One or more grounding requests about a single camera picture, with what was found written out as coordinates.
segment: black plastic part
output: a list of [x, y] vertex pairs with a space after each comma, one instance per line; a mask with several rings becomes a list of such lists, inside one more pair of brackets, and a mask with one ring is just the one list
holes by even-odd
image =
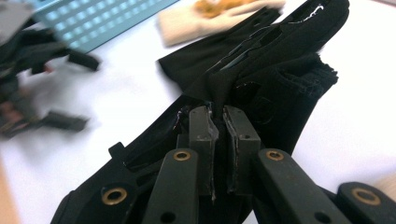
[[[120, 149], [116, 144], [113, 149]], [[128, 149], [112, 154], [98, 172], [71, 191], [58, 207], [53, 224], [141, 223], [150, 194], [163, 161], [131, 172], [122, 159]]]
[[68, 61], [70, 63], [76, 63], [85, 67], [90, 68], [92, 71], [97, 71], [99, 67], [99, 61], [91, 55], [78, 52], [70, 49]]
[[198, 154], [187, 148], [169, 151], [155, 182], [143, 224], [198, 222]]
[[82, 131], [87, 124], [86, 119], [71, 118], [66, 115], [50, 111], [41, 121], [42, 125], [70, 131]]
[[190, 139], [187, 133], [181, 133], [177, 136], [176, 148], [190, 147]]
[[110, 153], [111, 157], [114, 158], [117, 157], [117, 155], [120, 155], [124, 149], [124, 145], [121, 142], [118, 142], [116, 145], [108, 149], [108, 153]]
[[282, 223], [350, 223], [289, 154], [263, 149], [255, 165]]
[[200, 195], [212, 194], [213, 160], [219, 131], [208, 107], [199, 106], [190, 112], [190, 148], [199, 157], [198, 190]]
[[335, 201], [353, 223], [396, 223], [396, 202], [369, 185], [357, 182], [342, 184]]
[[166, 153], [177, 148], [178, 135], [189, 129], [190, 111], [204, 104], [205, 102], [186, 95], [178, 97], [126, 147], [129, 153], [124, 158], [125, 165], [131, 171], [136, 171], [162, 160]]
[[252, 199], [254, 215], [259, 224], [280, 224], [280, 215], [271, 201], [263, 202], [258, 198]]
[[250, 161], [259, 152], [262, 141], [241, 109], [226, 105], [223, 118], [230, 139], [228, 192], [251, 194]]

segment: robotic hand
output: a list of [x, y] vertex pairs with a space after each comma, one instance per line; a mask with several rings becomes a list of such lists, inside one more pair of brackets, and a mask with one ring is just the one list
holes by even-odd
[[32, 12], [25, 4], [0, 4], [0, 134], [12, 137], [40, 126], [81, 131], [86, 119], [69, 118], [53, 111], [39, 118], [20, 93], [17, 74], [28, 69], [33, 75], [49, 71], [45, 63], [64, 56], [68, 56], [70, 63], [92, 71], [97, 70], [99, 61], [57, 41], [51, 29], [26, 29], [32, 24]]

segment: blue keyboard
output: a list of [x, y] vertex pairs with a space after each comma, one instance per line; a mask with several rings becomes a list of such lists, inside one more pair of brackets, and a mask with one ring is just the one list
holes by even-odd
[[34, 18], [72, 49], [89, 52], [177, 0], [28, 1]]

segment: hole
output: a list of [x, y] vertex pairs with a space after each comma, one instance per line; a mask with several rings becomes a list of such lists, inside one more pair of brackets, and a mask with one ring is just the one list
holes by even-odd
[[273, 161], [281, 161], [284, 158], [283, 154], [277, 151], [267, 151], [266, 156]]
[[111, 193], [107, 196], [107, 198], [108, 198], [109, 200], [117, 200], [117, 199], [120, 198], [120, 197], [121, 197], [121, 193], [120, 193], [119, 191], [111, 192]]
[[330, 219], [330, 217], [322, 212], [316, 212], [315, 218], [317, 219], [317, 221], [319, 221], [321, 223], [332, 223], [332, 220]]
[[362, 203], [370, 205], [380, 205], [381, 200], [372, 191], [368, 189], [355, 188], [352, 190], [352, 195]]
[[246, 135], [241, 134], [239, 137], [240, 137], [240, 138], [243, 138], [243, 139], [249, 139], [249, 138], [250, 138], [250, 135], [248, 135], [248, 134], [246, 134]]
[[179, 153], [179, 154], [177, 154], [177, 157], [178, 157], [179, 159], [184, 159], [184, 158], [187, 157], [187, 154], [186, 154], [186, 153]]
[[161, 216], [162, 223], [172, 223], [176, 220], [176, 215], [171, 212], [166, 212]]
[[126, 199], [127, 192], [123, 188], [114, 188], [107, 190], [102, 195], [102, 202], [107, 205], [116, 205]]
[[177, 161], [187, 161], [191, 157], [188, 151], [178, 151], [174, 154], [174, 159]]
[[197, 135], [197, 140], [207, 140], [207, 139], [209, 139], [209, 138], [210, 138], [210, 137], [207, 136], [207, 135], [200, 135], [200, 134]]

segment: white table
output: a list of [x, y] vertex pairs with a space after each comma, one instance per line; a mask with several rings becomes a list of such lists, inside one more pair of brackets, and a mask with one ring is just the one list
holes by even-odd
[[[302, 2], [288, 0], [282, 18]], [[319, 100], [293, 154], [333, 192], [396, 172], [396, 7], [350, 3], [345, 26], [320, 52], [339, 81]], [[156, 61], [183, 45], [164, 48], [156, 22], [151, 17], [94, 50], [103, 61], [96, 73], [58, 60], [52, 74], [21, 75], [41, 115], [59, 109], [91, 118], [81, 133], [41, 128], [0, 140], [23, 224], [49, 223], [61, 199], [110, 159], [109, 147], [131, 143], [180, 95]]]

